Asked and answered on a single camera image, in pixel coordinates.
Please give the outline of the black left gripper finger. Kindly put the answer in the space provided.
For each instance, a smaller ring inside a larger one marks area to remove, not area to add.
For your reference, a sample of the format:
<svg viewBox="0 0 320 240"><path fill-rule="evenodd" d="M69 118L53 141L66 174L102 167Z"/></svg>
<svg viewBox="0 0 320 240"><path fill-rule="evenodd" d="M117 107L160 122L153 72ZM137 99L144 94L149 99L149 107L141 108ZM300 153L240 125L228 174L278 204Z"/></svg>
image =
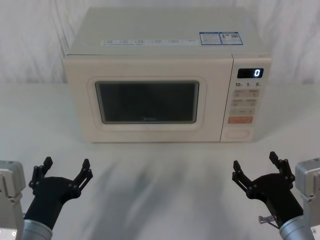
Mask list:
<svg viewBox="0 0 320 240"><path fill-rule="evenodd" d="M85 159L82 163L82 168L79 174L75 177L74 180L68 186L68 197L69 198L78 198L80 197L82 190L93 178L93 173L91 170L91 165L89 159Z"/></svg>
<svg viewBox="0 0 320 240"><path fill-rule="evenodd" d="M37 188L40 185L40 181L45 177L52 165L52 158L50 156L47 156L42 165L36 165L33 167L32 178L28 184L28 186L32 189L33 195L36 194Z"/></svg>

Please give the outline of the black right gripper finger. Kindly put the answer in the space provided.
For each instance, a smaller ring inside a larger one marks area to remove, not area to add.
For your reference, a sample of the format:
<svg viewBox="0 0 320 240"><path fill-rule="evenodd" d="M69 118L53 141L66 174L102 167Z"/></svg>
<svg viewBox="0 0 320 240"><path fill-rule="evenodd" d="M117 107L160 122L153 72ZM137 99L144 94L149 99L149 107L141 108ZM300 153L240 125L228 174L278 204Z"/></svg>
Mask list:
<svg viewBox="0 0 320 240"><path fill-rule="evenodd" d="M295 181L295 176L292 173L289 160L279 159L278 155L274 151L271 151L269 153L269 159L278 169L279 174L282 176L285 183L288 185L288 189L291 190L293 188L293 182Z"/></svg>
<svg viewBox="0 0 320 240"><path fill-rule="evenodd" d="M237 160L233 162L233 170L232 180L245 192L248 198L254 198L254 182L244 174Z"/></svg>

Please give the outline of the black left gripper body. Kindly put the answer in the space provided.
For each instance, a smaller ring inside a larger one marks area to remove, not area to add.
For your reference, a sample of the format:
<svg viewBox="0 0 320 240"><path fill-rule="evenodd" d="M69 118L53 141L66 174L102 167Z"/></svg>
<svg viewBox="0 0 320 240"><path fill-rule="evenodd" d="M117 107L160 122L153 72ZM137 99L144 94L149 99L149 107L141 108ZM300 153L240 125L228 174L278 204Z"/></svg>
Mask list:
<svg viewBox="0 0 320 240"><path fill-rule="evenodd" d="M53 229L63 205L77 197L77 184L64 177L44 177L31 180L34 198L29 206L25 220L36 221Z"/></svg>

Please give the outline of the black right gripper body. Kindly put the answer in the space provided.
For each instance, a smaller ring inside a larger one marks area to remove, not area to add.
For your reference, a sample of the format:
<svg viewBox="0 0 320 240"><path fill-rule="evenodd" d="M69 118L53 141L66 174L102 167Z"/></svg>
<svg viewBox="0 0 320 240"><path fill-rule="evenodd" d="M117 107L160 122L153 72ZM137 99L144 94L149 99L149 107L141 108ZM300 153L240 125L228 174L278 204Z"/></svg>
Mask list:
<svg viewBox="0 0 320 240"><path fill-rule="evenodd" d="M303 215L303 209L291 192L295 176L267 174L247 185L246 195L249 199L262 201L271 216L275 217L277 226Z"/></svg>

